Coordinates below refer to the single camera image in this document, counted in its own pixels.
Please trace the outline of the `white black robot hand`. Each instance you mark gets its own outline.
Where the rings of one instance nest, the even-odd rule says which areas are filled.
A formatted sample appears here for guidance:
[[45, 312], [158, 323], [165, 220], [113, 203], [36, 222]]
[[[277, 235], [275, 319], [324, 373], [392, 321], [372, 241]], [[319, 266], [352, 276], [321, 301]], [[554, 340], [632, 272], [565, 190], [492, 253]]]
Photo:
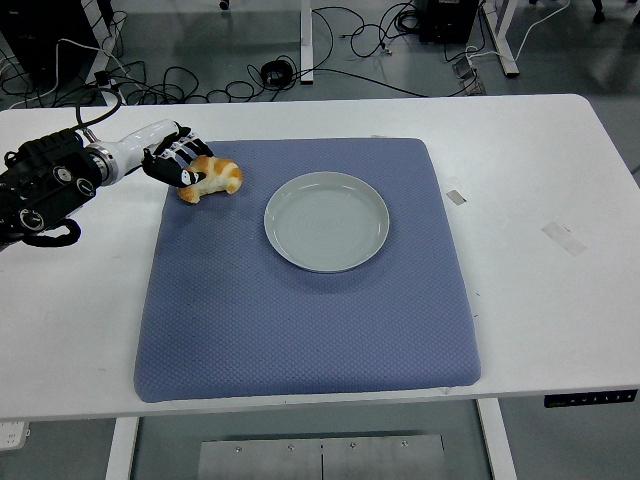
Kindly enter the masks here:
[[207, 173], [188, 170], [190, 162], [197, 156], [213, 156], [208, 145], [190, 127], [172, 120], [139, 129], [109, 144], [106, 149], [110, 166], [105, 185], [117, 183], [141, 168], [147, 176], [161, 183], [185, 188], [209, 177]]

